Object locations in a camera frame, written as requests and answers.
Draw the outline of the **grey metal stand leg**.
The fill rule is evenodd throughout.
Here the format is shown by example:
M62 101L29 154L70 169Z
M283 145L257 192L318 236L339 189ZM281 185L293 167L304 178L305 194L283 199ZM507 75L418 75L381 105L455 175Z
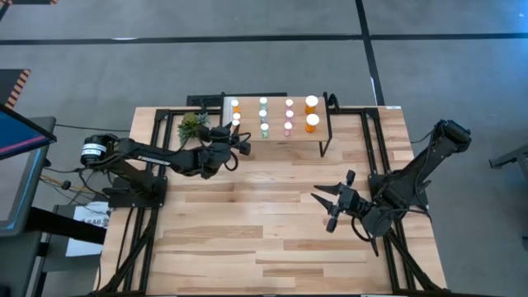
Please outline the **grey metal stand leg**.
M491 168L501 168L508 163L518 163L521 168L528 170L528 144L488 161Z

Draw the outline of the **white paper sheet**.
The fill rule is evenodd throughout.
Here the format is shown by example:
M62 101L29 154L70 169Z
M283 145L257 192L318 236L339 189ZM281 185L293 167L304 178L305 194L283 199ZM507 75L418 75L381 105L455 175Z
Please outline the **white paper sheet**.
M83 223L92 224L107 229L110 221L110 208L105 201L90 202L85 206L76 206L73 218ZM70 238L66 249L66 257L82 257L96 255L102 252L102 244L89 243Z

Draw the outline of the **black beam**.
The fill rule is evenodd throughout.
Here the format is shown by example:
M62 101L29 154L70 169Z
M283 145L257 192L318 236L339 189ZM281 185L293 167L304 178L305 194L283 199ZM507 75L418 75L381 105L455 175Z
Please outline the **black beam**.
M97 244L103 244L106 237L106 229L103 227L77 221L36 207L30 208L24 230L50 233Z

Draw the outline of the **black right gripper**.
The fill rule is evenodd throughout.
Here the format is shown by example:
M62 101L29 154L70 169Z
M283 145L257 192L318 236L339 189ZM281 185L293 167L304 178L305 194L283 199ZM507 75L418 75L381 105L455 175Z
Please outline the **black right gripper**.
M327 224L327 231L333 233L337 227L338 217L341 213L346 213L350 216L363 217L367 209L370 207L370 203L363 199L359 193L354 190L351 186L355 180L356 173L349 170L346 174L346 182L338 182L332 186L314 185L313 187L317 190L325 193L337 196L337 202L333 204L330 200L327 200L317 194L311 193L311 196L323 206L323 208L330 215L330 220Z

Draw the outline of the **black metal bar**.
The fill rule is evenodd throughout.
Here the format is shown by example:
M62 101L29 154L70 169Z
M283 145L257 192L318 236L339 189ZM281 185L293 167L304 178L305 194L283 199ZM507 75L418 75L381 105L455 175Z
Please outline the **black metal bar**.
M287 97L287 92L220 93L221 97Z

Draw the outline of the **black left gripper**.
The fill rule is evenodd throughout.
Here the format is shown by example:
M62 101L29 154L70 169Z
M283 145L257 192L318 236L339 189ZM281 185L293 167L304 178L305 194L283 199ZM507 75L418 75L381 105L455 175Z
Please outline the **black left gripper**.
M233 156L232 149L238 150L242 155L248 156L251 153L251 138L249 132L240 132L240 125L234 128L230 122L226 126L208 128L205 134L205 141L210 142L206 151L210 156L210 163L215 166L228 163Z

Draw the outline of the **potted green succulent plant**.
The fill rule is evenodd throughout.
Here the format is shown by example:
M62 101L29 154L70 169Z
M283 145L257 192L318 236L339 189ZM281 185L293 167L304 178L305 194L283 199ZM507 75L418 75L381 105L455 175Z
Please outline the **potted green succulent plant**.
M178 137L181 144L186 143L189 139L198 137L199 130L210 123L209 114L187 112L183 115L181 123L178 125Z

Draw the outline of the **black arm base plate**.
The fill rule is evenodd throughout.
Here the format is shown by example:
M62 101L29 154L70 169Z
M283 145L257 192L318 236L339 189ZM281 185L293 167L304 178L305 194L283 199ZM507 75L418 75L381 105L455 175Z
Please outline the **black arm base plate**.
M415 186L415 179L399 174L378 175L372 174L368 177L370 194L376 196L380 191L380 196L375 200L392 206L393 208L406 208L410 206L420 206L424 210L428 206L425 187L429 181Z
M158 208L164 205L167 178L155 177L153 185L145 187L117 177L112 187L104 188L103 192L109 196L111 208Z

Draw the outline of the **blue screen monitor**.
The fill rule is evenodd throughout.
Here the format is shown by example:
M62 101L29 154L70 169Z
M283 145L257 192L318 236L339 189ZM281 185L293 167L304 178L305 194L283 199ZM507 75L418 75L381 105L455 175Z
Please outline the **blue screen monitor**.
M0 160L57 141L52 132L18 114L14 110L0 106Z

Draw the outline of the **wooden shelf with black frame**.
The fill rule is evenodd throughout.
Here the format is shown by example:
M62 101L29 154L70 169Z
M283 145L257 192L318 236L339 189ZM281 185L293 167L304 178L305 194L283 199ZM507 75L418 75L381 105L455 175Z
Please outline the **wooden shelf with black frame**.
M306 114L304 112L304 101L307 96L287 96L287 97L267 97L267 124L269 125L269 135L267 138L262 138L261 121L258 112L261 110L259 99L260 97L234 97L239 101L240 118L240 132L249 132L251 134L250 141L256 142L301 142L301 143L318 143L319 153L324 156L328 145L332 140L332 127L330 121L330 105L334 95L329 95L326 92L318 97L319 103L314 114L319 116L320 122L314 133L305 131ZM294 104L292 111L294 112L294 120L291 136L284 136L285 120L285 101L292 99Z

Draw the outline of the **black power strip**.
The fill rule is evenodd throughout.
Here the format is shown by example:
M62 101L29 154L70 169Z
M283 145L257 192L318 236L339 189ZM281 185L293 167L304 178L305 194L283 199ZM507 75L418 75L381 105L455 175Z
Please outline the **black power strip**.
M187 106L217 107L224 104L222 95L192 95L186 98Z

